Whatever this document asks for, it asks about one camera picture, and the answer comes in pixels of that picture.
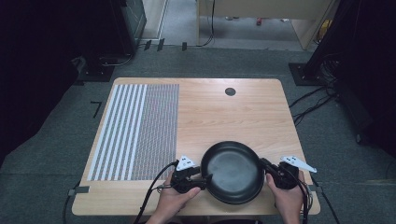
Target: white stripe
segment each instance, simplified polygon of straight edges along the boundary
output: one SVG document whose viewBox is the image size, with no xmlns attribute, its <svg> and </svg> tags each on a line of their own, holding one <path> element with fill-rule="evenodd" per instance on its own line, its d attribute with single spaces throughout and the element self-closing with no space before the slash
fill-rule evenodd
<svg viewBox="0 0 396 224">
<path fill-rule="evenodd" d="M 127 165 L 126 163 L 122 163 L 122 159 L 123 159 L 123 156 L 124 156 L 124 152 L 125 152 L 125 150 L 126 150 L 126 148 L 125 148 L 125 141 L 126 141 L 126 137 L 128 136 L 128 129 L 129 129 L 129 127 L 131 127 L 131 126 L 130 126 L 130 123 L 131 123 L 131 115 L 132 115 L 132 112 L 134 111 L 134 98 L 135 98 L 135 94 L 136 94 L 136 89 L 137 89 L 137 87 L 136 87 L 135 85 L 131 85 L 131 88 L 134 89 L 134 92 L 132 93 L 132 100 L 131 100 L 130 103 L 129 103 L 128 119 L 127 119 L 127 121 L 126 121 L 125 132 L 124 132 L 124 136 L 123 136 L 123 138 L 122 138 L 121 153 L 120 153 L 120 156 L 119 156 L 119 160 L 118 160 L 118 162 L 117 162 L 117 170 L 116 170 L 116 174 L 115 174 L 115 177 L 116 177 L 116 178 L 117 178 L 117 177 L 119 176 L 119 174 L 120 174 L 120 166 L 123 164 L 122 169 L 125 169 L 125 166 Z"/>
<path fill-rule="evenodd" d="M 116 118 L 116 125 L 111 130 L 111 140 L 110 140 L 110 145 L 108 146 L 108 149 L 107 149 L 105 166 L 103 168 L 102 176 L 100 178 L 101 180 L 105 180 L 105 178 L 106 178 L 106 170 L 107 170 L 108 162 L 110 160 L 111 152 L 114 149 L 114 139 L 116 138 L 116 133 L 117 133 L 117 130 L 119 128 L 119 121 L 120 121 L 120 118 L 122 117 L 123 102 L 124 102 L 124 99 L 125 99 L 125 91 L 124 91 L 124 89 L 126 88 L 125 85 L 122 85 L 122 87 L 123 87 L 122 88 L 122 97 L 121 97 L 121 100 L 120 100 L 120 103 L 119 103 L 119 108 L 120 109 L 119 109 L 119 113 L 118 113 L 117 118 Z"/>
<path fill-rule="evenodd" d="M 114 86 L 113 94 L 111 95 L 111 98 L 110 98 L 109 108 L 111 108 L 113 106 L 114 102 L 115 102 L 114 101 L 114 97 L 116 95 L 116 92 L 117 92 L 118 88 L 119 88 L 119 85 L 115 85 Z M 102 145 L 103 135 L 105 133 L 106 126 L 108 124 L 109 115 L 110 115 L 110 113 L 106 113 L 105 122 L 104 122 L 104 124 L 102 126 L 102 131 L 100 132 L 100 136 L 99 136 L 99 139 L 98 139 L 98 145 L 96 146 L 95 154 L 93 155 L 93 159 L 92 159 L 92 162 L 91 162 L 91 168 L 90 168 L 90 172 L 88 173 L 87 180 L 92 180 L 93 169 L 95 168 L 95 164 L 96 164 L 96 161 L 98 159 L 99 149 L 100 149 L 100 147 Z"/>
<path fill-rule="evenodd" d="M 134 147 L 133 147 L 133 150 L 132 150 L 131 165 L 129 166 L 128 180 L 131 179 L 132 168 L 134 167 L 134 154 L 136 153 L 137 137 L 139 135 L 140 122 L 142 121 L 143 108 L 144 108 L 144 105 L 145 105 L 146 90 L 147 90 L 147 85 L 144 85 L 142 103 L 140 105 L 141 108 L 140 108 L 140 111 L 139 111 L 139 117 L 138 117 L 137 125 L 136 125 L 136 134 L 134 135 Z"/>
<path fill-rule="evenodd" d="M 115 102 L 118 102 L 118 101 L 119 101 L 119 99 L 120 99 L 120 93 L 121 93 L 121 90 L 119 90 L 119 93 L 117 94 L 117 99 L 116 99 Z M 109 136 L 110 136 L 111 126 L 114 125 L 113 120 L 114 120 L 114 117 L 115 117 L 115 115 L 116 115 L 116 111 L 117 111 L 117 109 L 113 106 L 113 107 L 111 108 L 111 119 L 110 119 L 110 122 L 108 123 L 108 124 L 109 124 L 109 127 L 108 127 L 109 132 L 107 132 L 106 138 L 105 138 L 105 142 L 104 142 L 104 147 L 105 147 L 105 149 L 106 149 L 106 146 L 107 146 L 108 138 L 109 138 Z M 96 173 L 95 173 L 95 178 L 94 178 L 94 180 L 98 180 L 98 178 L 99 178 L 99 174 L 100 174 L 100 170 L 101 170 L 101 168 L 102 168 L 102 163 L 103 163 L 103 158 L 104 158 L 104 156 L 105 156 L 105 153 L 102 153 L 102 154 L 101 154 L 101 157 L 100 157 L 100 159 L 99 159 L 99 162 L 98 162 L 98 170 L 97 170 Z"/>
<path fill-rule="evenodd" d="M 125 180 L 125 173 L 126 173 L 126 169 L 127 169 L 127 165 L 128 165 L 128 160 L 129 160 L 129 155 L 130 155 L 130 151 L 131 151 L 131 142 L 132 142 L 132 136 L 134 135 L 134 129 L 135 129 L 135 124 L 136 124 L 136 113 L 137 110 L 139 108 L 139 102 L 140 102 L 140 94 L 141 94 L 141 89 L 142 89 L 142 85 L 137 85 L 138 86 L 138 91 L 137 91 L 137 98 L 136 98 L 136 103 L 134 104 L 134 117 L 132 118 L 132 125 L 131 125 L 131 131 L 129 134 L 129 138 L 128 138 L 128 144 L 126 145 L 126 152 L 125 152 L 125 159 L 124 159 L 124 166 L 122 167 L 122 174 L 121 174 L 121 179 Z"/>
<path fill-rule="evenodd" d="M 125 124 L 125 120 L 126 120 L 126 116 L 127 116 L 127 112 L 128 112 L 128 108 L 129 108 L 128 104 L 129 104 L 129 98 L 130 98 L 130 95 L 131 95 L 131 89 L 132 88 L 131 88 L 130 85 L 126 85 L 126 90 L 127 90 L 127 92 L 125 92 L 126 100 L 122 101 L 123 109 L 122 109 L 122 114 L 121 114 L 122 115 L 122 119 L 121 119 L 121 122 L 120 122 L 121 126 L 120 126 L 119 133 L 118 133 L 118 136 L 117 136 L 116 146 L 113 147 L 113 151 L 114 151 L 113 152 L 113 158 L 111 160 L 110 171 L 108 172 L 107 180 L 111 179 L 111 176 L 113 175 L 114 163 L 116 161 L 118 152 L 119 151 L 123 151 L 123 148 L 119 148 L 119 146 L 120 146 L 120 139 L 125 134 L 125 132 L 122 133 L 122 131 L 123 131 L 123 126 Z"/>
</svg>

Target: hand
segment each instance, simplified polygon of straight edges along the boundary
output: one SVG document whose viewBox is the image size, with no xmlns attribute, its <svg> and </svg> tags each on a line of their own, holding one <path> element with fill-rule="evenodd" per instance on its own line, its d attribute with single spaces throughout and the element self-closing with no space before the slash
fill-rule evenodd
<svg viewBox="0 0 396 224">
<path fill-rule="evenodd" d="M 166 178 L 164 184 L 170 185 L 172 173 Z M 199 192 L 200 188 L 190 189 L 187 193 L 180 194 L 175 189 L 163 189 L 160 200 L 154 214 L 150 217 L 147 224 L 163 224 L 170 220 L 176 213 L 186 206 L 186 203 L 193 199 Z"/>
<path fill-rule="evenodd" d="M 304 173 L 299 172 L 299 179 L 304 182 Z M 303 206 L 303 193 L 296 186 L 294 189 L 279 189 L 275 186 L 274 179 L 266 174 L 267 184 L 274 193 L 276 208 L 279 210 L 285 224 L 300 223 L 300 211 Z"/>
</svg>

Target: black frying pan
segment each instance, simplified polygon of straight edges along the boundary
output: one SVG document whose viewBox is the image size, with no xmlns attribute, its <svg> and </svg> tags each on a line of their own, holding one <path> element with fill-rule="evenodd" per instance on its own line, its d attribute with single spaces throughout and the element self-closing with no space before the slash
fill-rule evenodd
<svg viewBox="0 0 396 224">
<path fill-rule="evenodd" d="M 213 175 L 207 190 L 229 204 L 253 200 L 264 182 L 257 154 L 244 144 L 232 141 L 217 143 L 207 150 L 201 161 L 201 173 Z"/>
</svg>

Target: black cable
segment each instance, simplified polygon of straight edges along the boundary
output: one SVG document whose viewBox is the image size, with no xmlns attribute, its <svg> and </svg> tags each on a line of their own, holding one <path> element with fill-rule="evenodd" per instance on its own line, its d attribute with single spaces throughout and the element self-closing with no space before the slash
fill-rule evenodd
<svg viewBox="0 0 396 224">
<path fill-rule="evenodd" d="M 79 181 L 77 182 L 77 184 L 73 187 L 73 189 L 76 189 L 76 187 L 78 187 L 79 185 Z M 67 209 L 67 204 L 69 203 L 70 200 L 70 195 L 67 193 L 67 198 L 66 198 L 66 202 L 64 202 L 64 211 L 63 211 L 63 221 L 64 224 L 66 224 L 66 209 Z"/>
<path fill-rule="evenodd" d="M 319 184 L 318 182 L 314 179 L 313 176 L 311 176 L 312 182 L 314 182 L 315 186 L 318 188 Z M 330 203 L 330 200 L 327 198 L 326 194 L 324 193 L 324 191 L 321 191 L 321 195 L 323 196 L 324 200 L 326 201 L 327 205 L 329 205 L 330 210 L 332 211 L 332 216 L 335 219 L 335 222 L 337 222 L 337 224 L 340 224 L 340 220 L 338 219 L 337 215 L 335 214 L 334 209 L 332 208 L 332 204 Z"/>
<path fill-rule="evenodd" d="M 314 199 L 312 198 L 311 190 L 309 189 L 308 185 L 306 185 L 305 182 L 301 181 L 298 178 L 297 178 L 297 181 L 299 181 L 303 185 L 303 187 L 305 188 L 306 197 L 309 199 L 309 202 L 308 202 L 308 212 L 309 212 L 311 210 L 311 208 L 312 208 L 312 204 L 313 204 L 313 201 L 314 201 Z"/>
<path fill-rule="evenodd" d="M 306 97 L 308 97 L 308 96 L 314 94 L 314 93 L 317 92 L 317 91 L 324 90 L 325 88 L 326 88 L 326 86 L 322 86 L 322 87 L 320 87 L 320 88 L 318 88 L 318 89 L 316 89 L 316 90 L 314 90 L 314 91 L 311 91 L 311 92 L 309 92 L 309 93 L 306 93 L 305 95 L 303 95 L 302 97 L 298 98 L 298 99 L 295 100 L 293 103 L 291 103 L 291 104 L 289 105 L 289 108 L 292 108 L 294 105 L 296 105 L 298 102 L 300 102 L 300 101 L 303 100 L 304 98 L 306 98 Z"/>
<path fill-rule="evenodd" d="M 288 173 L 290 176 L 293 177 L 293 179 L 296 181 L 297 186 L 300 188 L 301 193 L 303 194 L 303 224 L 308 223 L 308 188 L 305 183 L 303 183 L 298 177 L 294 176 L 289 170 L 285 169 L 282 166 L 279 166 L 279 168 L 283 171 Z"/>
<path fill-rule="evenodd" d="M 320 101 L 325 99 L 325 98 L 327 98 L 327 99 L 323 103 L 320 103 Z M 297 118 L 294 119 L 294 125 L 297 127 L 297 125 L 299 125 L 301 123 L 301 121 L 303 120 L 305 115 L 311 113 L 314 110 L 317 110 L 318 108 L 322 107 L 323 105 L 326 105 L 327 103 L 330 102 L 330 100 L 332 98 L 333 98 L 333 96 L 326 95 L 325 97 L 320 98 L 318 100 L 318 102 L 314 106 L 311 106 L 308 109 L 306 109 L 305 112 L 297 114 L 297 115 L 294 115 L 294 117 L 297 117 Z"/>
<path fill-rule="evenodd" d="M 154 178 L 154 180 L 153 180 L 152 183 L 151 183 L 151 186 L 148 188 L 148 192 L 146 193 L 145 200 L 143 201 L 143 204 L 142 204 L 142 206 L 140 207 L 140 212 L 139 212 L 139 214 L 137 215 L 136 219 L 134 220 L 134 224 L 138 224 L 138 223 L 139 223 L 139 220 L 140 220 L 140 218 L 142 217 L 143 212 L 145 211 L 146 205 L 147 205 L 147 203 L 148 203 L 148 201 L 149 201 L 149 196 L 151 195 L 151 192 L 154 191 L 154 190 L 156 189 L 156 188 L 155 188 L 155 189 L 153 188 L 155 182 L 158 180 L 158 178 L 160 178 L 160 176 L 163 174 L 163 172 L 165 172 L 169 167 L 171 167 L 171 166 L 177 166 L 177 164 L 178 164 L 178 161 L 173 161 L 173 162 L 167 164 L 167 165 L 157 174 L 157 176 Z"/>
<path fill-rule="evenodd" d="M 206 43 L 204 43 L 203 45 L 197 45 L 196 47 L 204 47 L 204 46 L 208 45 L 210 42 L 212 42 L 213 38 L 215 37 L 215 29 L 213 27 L 213 17 L 215 15 L 215 5 L 216 5 L 216 0 L 213 0 L 213 5 L 212 5 L 212 25 L 211 25 L 210 37 L 207 39 Z"/>
<path fill-rule="evenodd" d="M 125 56 L 128 56 L 129 58 L 122 63 L 102 63 L 102 66 L 121 66 L 121 65 L 125 65 L 126 63 L 128 63 L 129 61 L 131 61 L 133 54 L 126 54 Z M 110 59 L 109 57 L 100 57 L 99 61 L 103 60 L 103 59 Z"/>
</svg>

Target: table surface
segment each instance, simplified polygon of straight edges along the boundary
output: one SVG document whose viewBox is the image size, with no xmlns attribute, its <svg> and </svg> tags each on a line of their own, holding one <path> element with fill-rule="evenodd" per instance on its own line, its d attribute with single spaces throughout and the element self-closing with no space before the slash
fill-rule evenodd
<svg viewBox="0 0 396 224">
<path fill-rule="evenodd" d="M 186 155 L 200 164 L 211 146 L 221 141 L 236 141 L 274 164 L 280 163 L 281 156 L 289 155 L 305 161 L 282 85 L 277 79 L 122 77 L 114 81 L 110 96 L 114 87 L 122 84 L 178 84 L 175 160 Z M 227 95 L 227 88 L 235 89 L 236 94 Z M 135 216 L 152 182 L 88 180 L 110 96 L 80 182 L 81 186 L 90 187 L 89 193 L 78 193 L 73 203 L 72 211 L 78 216 Z M 312 185 L 309 172 L 304 171 L 304 176 L 305 182 Z M 312 215 L 320 211 L 317 194 L 313 192 L 313 196 Z M 158 199 L 159 194 L 153 191 L 144 215 L 153 213 Z M 274 208 L 273 194 L 265 184 L 254 200 L 241 205 L 221 203 L 204 190 L 179 213 L 180 216 L 273 214 L 278 212 Z"/>
</svg>

